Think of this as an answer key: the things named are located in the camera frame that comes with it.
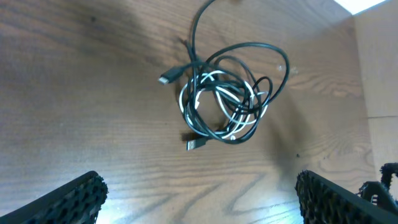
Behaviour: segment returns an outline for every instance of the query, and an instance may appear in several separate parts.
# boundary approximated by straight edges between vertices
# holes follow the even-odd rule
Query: wooden surface
[[[363,91],[369,116],[374,168],[398,162],[398,1],[386,1],[355,16]],[[398,184],[392,185],[398,198]]]
[[[250,141],[185,151],[178,85],[157,79],[188,61],[179,39],[203,3],[0,2],[0,215],[96,170],[109,187],[99,223],[301,223],[301,170],[353,192],[375,178],[354,20],[332,0],[204,13],[201,57],[262,41],[294,71]],[[276,54],[234,54],[280,83]]]

